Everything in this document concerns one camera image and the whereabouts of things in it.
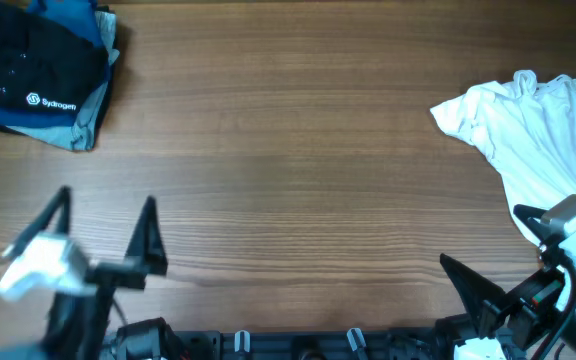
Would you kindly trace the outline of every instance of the folded clothes stack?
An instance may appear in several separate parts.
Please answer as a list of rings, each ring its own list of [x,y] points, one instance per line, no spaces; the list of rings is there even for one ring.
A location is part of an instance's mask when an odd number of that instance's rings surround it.
[[[0,131],[91,150],[119,57],[117,21],[96,0],[0,2]]]

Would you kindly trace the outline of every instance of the cable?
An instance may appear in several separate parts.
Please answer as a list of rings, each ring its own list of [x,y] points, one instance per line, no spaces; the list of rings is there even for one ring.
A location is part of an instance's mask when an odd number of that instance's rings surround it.
[[[541,343],[535,354],[532,356],[531,360],[543,360],[546,358],[546,355],[550,352],[552,347],[555,345],[559,337],[568,326],[570,320],[575,315],[576,309],[576,269],[575,264],[570,260],[569,257],[564,256],[561,261],[561,266],[563,266],[566,271],[568,271],[568,275],[570,275],[570,297],[568,298],[568,302],[566,303],[566,307],[564,307],[564,311],[561,313],[561,317],[553,327],[553,329],[548,333],[548,336],[544,339]]]
[[[566,347],[566,344],[561,343],[561,345],[559,345],[557,350],[555,350],[555,360],[559,360],[559,355],[561,355],[561,350],[563,350],[565,347]]]
[[[126,319],[126,314],[121,309],[121,306],[119,306],[117,299],[114,299],[114,298],[112,299],[112,306],[115,308],[117,315],[119,315],[119,318],[121,319],[121,323],[123,324],[123,326],[128,325],[128,320]]]

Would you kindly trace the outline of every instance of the wooden table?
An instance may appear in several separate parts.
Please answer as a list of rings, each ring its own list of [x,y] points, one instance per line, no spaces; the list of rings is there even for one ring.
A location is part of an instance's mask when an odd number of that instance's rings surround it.
[[[519,69],[576,77],[576,2],[546,3],[116,5],[96,150],[0,134],[0,253],[68,184],[74,237],[119,260],[152,194],[169,274],[119,292],[130,321],[344,330],[459,313],[440,253],[506,289],[538,265],[498,174],[428,109]],[[50,300],[0,301],[0,346],[40,336]]]

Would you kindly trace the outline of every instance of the white cloth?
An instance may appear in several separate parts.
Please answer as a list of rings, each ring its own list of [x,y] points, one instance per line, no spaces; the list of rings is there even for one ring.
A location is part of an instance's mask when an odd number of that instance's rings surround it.
[[[430,111],[443,132],[476,146],[501,174],[511,213],[516,204],[548,209],[576,194],[576,79],[538,84],[532,71],[517,71],[512,82],[473,86]]]

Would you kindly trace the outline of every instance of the black cable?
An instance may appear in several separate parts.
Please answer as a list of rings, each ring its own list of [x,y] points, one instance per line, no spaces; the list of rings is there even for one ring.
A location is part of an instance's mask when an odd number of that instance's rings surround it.
[[[555,350],[555,360],[559,360],[559,355],[561,355],[561,350],[563,350],[565,347],[566,347],[566,344],[561,343],[561,345],[559,345],[557,350]]]
[[[119,319],[121,319],[121,323],[123,324],[123,326],[128,325],[128,320],[126,319],[126,314],[121,309],[121,306],[119,306],[117,299],[114,299],[114,298],[112,299],[112,306],[115,308],[117,315],[119,315]]]
[[[568,271],[568,275],[570,275],[570,296],[568,297],[568,302],[566,303],[566,307],[564,307],[564,311],[561,313],[559,320],[553,327],[553,329],[548,333],[548,336],[544,339],[541,343],[535,354],[532,356],[531,360],[543,360],[546,358],[546,355],[550,352],[552,347],[555,345],[561,334],[568,326],[570,320],[575,315],[576,309],[576,269],[575,264],[573,264],[572,260],[569,257],[563,258],[561,261],[561,266],[563,266],[566,271]]]

